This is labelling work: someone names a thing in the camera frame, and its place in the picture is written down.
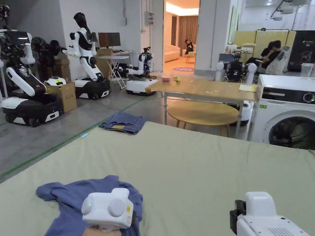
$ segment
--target clear plastic bin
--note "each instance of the clear plastic bin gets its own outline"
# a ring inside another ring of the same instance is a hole
[[[311,72],[314,68],[314,64],[312,63],[303,63],[301,68],[301,77],[310,77]]]

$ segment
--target yellow label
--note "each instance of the yellow label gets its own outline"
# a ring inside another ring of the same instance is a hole
[[[114,125],[113,129],[123,129],[124,127],[124,125]]]

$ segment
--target robot wheel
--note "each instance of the robot wheel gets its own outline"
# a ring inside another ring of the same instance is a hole
[[[99,96],[98,96],[98,94],[93,94],[93,96],[92,96],[92,99],[95,101],[95,100],[98,100],[99,99]]]
[[[38,118],[30,118],[28,120],[28,123],[30,124],[31,127],[38,127],[41,125],[41,122]]]
[[[6,114],[4,118],[5,118],[5,121],[8,123],[13,123],[14,121],[14,117],[8,114]]]

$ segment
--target green floor tape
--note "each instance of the green floor tape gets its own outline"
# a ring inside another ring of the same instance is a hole
[[[137,103],[139,103],[139,102],[141,102],[141,101],[143,101],[143,100],[145,100],[145,99],[146,99],[146,97],[144,97],[144,98],[138,100],[138,101],[135,102],[135,103],[132,103],[131,105],[129,105],[128,107],[126,107],[126,108],[124,108],[124,109],[122,109],[122,110],[120,110],[120,111],[125,111],[125,110],[129,109],[130,107],[132,107],[133,105],[136,105]],[[40,157],[42,157],[42,156],[44,156],[44,155],[46,155],[46,154],[48,154],[48,153],[54,151],[55,149],[58,150],[58,149],[59,149],[61,146],[63,146],[64,144],[66,144],[66,143],[68,143],[68,142],[70,142],[70,141],[73,141],[74,139],[76,139],[76,138],[82,136],[82,134],[85,134],[85,133],[87,133],[88,131],[92,130],[93,128],[97,127],[100,123],[106,121],[109,117],[106,117],[105,119],[103,119],[103,120],[97,122],[96,124],[90,126],[89,128],[87,128],[87,129],[81,131],[80,133],[78,133],[78,134],[76,134],[76,135],[74,135],[74,136],[68,138],[67,140],[61,142],[60,144],[57,144],[56,146],[54,146],[54,147],[52,147],[52,148],[50,148],[50,149],[48,149],[48,150],[42,152],[41,154],[39,154],[39,155],[37,155],[37,156],[35,156],[35,157],[33,157],[33,158],[31,158],[31,159],[29,159],[29,160],[23,162],[22,164],[20,164],[20,165],[14,167],[13,169],[11,169],[11,170],[9,170],[9,171],[7,171],[7,172],[4,172],[3,174],[0,175],[0,179],[3,179],[3,178],[6,177],[7,175],[13,173],[14,171],[16,171],[16,170],[22,168],[22,167],[25,166],[25,165],[31,163],[32,161],[35,161],[36,159],[38,159],[38,158],[40,158]]]

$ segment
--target curtain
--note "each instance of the curtain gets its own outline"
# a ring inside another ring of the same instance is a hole
[[[176,26],[177,16],[172,16],[172,42],[171,45],[176,46]]]
[[[198,16],[180,16],[179,17],[179,34],[178,46],[180,47],[180,55],[183,49],[186,49],[185,40],[196,44],[198,31]]]

